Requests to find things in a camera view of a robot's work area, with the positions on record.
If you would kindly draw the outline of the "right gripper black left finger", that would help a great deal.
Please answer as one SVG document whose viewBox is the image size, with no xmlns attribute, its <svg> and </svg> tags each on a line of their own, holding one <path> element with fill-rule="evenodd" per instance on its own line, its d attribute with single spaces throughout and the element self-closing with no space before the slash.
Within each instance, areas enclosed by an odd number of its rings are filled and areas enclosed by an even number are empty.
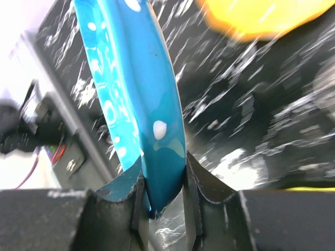
<svg viewBox="0 0 335 251">
<path fill-rule="evenodd" d="M 137 160 L 98 191 L 1 191 L 1 250 L 145 250 L 144 179 Z"/>
</svg>

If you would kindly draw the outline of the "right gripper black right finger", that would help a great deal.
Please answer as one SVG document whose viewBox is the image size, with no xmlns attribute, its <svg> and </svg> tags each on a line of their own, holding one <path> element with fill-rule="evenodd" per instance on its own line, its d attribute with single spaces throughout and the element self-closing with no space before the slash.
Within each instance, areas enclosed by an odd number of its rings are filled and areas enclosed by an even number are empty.
<svg viewBox="0 0 335 251">
<path fill-rule="evenodd" d="M 334 188 L 235 191 L 187 155 L 188 250 L 334 250 Z"/>
</svg>

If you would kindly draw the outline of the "orange polka dot plate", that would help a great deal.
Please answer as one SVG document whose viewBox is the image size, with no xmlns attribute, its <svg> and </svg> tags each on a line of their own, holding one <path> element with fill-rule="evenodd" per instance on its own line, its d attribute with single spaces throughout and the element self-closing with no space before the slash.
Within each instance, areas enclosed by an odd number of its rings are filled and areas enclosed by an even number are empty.
<svg viewBox="0 0 335 251">
<path fill-rule="evenodd" d="M 270 41 L 323 15 L 324 1 L 196 1 L 207 26 L 239 42 Z"/>
</svg>

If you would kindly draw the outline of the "blue polka dot plate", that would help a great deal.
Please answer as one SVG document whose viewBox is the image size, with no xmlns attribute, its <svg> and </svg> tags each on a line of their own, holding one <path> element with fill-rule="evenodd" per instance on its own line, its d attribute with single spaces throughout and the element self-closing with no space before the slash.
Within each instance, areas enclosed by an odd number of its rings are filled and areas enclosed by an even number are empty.
<svg viewBox="0 0 335 251">
<path fill-rule="evenodd" d="M 75 1 L 87 61 L 123 170 L 141 160 L 150 216 L 182 187 L 186 143 L 172 62 L 148 1 Z"/>
</svg>

